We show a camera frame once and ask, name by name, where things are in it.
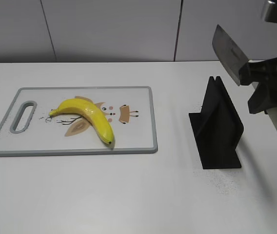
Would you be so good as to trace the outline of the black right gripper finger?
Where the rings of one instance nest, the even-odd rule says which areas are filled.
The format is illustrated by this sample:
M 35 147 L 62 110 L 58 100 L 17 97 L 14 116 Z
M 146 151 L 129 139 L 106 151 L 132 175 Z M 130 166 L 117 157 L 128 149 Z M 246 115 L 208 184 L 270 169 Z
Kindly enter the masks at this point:
M 254 92 L 248 100 L 250 114 L 258 114 L 275 107 L 272 89 L 263 83 L 252 83 Z

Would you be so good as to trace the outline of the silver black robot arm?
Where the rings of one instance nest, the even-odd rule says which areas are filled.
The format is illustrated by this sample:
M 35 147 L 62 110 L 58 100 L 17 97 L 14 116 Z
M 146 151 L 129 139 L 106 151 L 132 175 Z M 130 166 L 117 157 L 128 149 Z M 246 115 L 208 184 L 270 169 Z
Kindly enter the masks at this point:
M 266 1 L 262 17 L 266 22 L 277 23 L 277 0 Z M 277 57 L 247 62 L 239 69 L 238 74 L 243 86 L 258 83 L 248 100 L 249 113 L 257 114 L 277 107 Z

